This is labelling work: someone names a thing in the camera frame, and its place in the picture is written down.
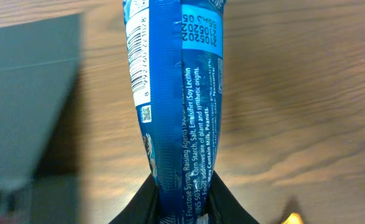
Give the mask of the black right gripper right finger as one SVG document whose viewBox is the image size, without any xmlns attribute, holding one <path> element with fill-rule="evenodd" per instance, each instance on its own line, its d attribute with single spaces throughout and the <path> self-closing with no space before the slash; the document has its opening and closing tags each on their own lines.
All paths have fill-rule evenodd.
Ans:
<svg viewBox="0 0 365 224">
<path fill-rule="evenodd" d="M 209 224 L 259 224 L 236 200 L 234 195 L 214 171 L 205 213 Z"/>
</svg>

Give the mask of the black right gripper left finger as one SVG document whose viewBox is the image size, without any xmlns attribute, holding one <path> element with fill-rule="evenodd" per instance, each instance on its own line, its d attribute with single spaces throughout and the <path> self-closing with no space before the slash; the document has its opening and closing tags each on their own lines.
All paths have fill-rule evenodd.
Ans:
<svg viewBox="0 0 365 224">
<path fill-rule="evenodd" d="M 126 207 L 109 224 L 158 224 L 159 190 L 151 174 Z"/>
</svg>

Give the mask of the orange Lemond biscuit packet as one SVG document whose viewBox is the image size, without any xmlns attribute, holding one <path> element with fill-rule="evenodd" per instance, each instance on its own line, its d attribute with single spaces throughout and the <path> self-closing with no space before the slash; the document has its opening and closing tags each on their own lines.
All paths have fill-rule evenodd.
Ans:
<svg viewBox="0 0 365 224">
<path fill-rule="evenodd" d="M 304 224 L 304 221 L 299 213 L 291 213 L 281 224 Z"/>
</svg>

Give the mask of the blue cookie roll packet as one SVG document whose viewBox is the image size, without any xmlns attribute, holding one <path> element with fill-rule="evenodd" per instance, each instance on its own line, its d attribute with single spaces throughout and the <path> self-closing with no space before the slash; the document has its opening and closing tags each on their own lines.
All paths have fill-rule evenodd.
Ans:
<svg viewBox="0 0 365 224">
<path fill-rule="evenodd" d="M 132 95 L 159 223 L 209 223 L 222 114 L 223 13 L 218 0 L 123 2 Z"/>
</svg>

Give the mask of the dark green gift box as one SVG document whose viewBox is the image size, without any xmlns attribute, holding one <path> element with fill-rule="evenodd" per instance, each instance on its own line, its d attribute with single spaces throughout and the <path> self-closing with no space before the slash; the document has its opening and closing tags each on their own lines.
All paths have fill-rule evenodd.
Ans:
<svg viewBox="0 0 365 224">
<path fill-rule="evenodd" d="M 79 14 L 0 28 L 0 190 L 34 173 L 80 58 Z"/>
</svg>

